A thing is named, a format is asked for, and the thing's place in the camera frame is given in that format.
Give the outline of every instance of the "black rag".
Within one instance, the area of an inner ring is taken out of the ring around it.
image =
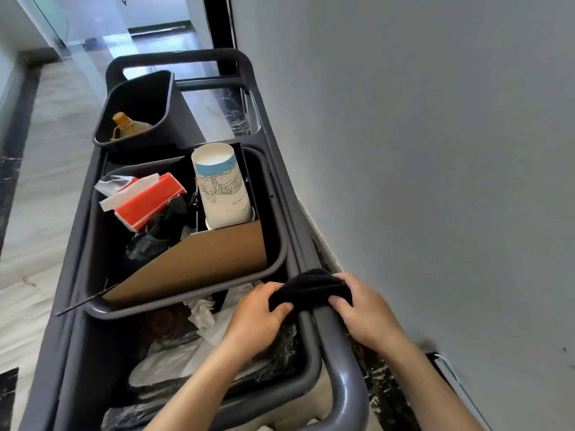
[[[342,297],[352,304],[351,290],[325,269],[312,269],[290,278],[281,289],[271,294],[270,311],[284,302],[291,302],[294,311],[311,310],[314,307],[328,306],[332,295]]]

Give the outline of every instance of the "white paper cup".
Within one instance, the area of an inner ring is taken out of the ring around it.
[[[252,220],[252,207],[234,148],[220,142],[205,144],[191,154],[191,161],[208,228]]]

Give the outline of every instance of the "hand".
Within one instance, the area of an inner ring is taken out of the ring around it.
[[[274,282],[258,284],[238,303],[222,344],[232,348],[241,360],[247,362],[270,346],[279,326],[293,309],[293,304],[284,302],[274,311],[269,310],[271,294],[282,286],[282,283]]]
[[[329,303],[340,314],[354,339],[385,358],[392,352],[397,339],[406,338],[388,303],[353,274],[341,272],[334,277],[348,285],[354,305],[335,296],[329,297]]]

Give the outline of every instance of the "left hand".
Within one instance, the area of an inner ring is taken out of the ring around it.
[[[230,347],[242,361],[248,362],[271,345],[293,309],[293,304],[285,302],[274,311],[269,310],[271,294],[282,286],[275,282],[259,284],[238,303],[221,345]]]

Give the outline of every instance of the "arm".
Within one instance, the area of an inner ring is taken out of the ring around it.
[[[268,298],[281,283],[258,285],[237,305],[220,345],[162,408],[144,431],[205,431],[229,386],[249,360],[275,339],[292,310],[284,303],[270,312]]]
[[[421,429],[483,431],[463,401],[404,333],[384,298],[353,274],[334,276],[349,286],[354,305],[340,297],[330,297],[329,303],[341,315],[353,338],[389,364]]]

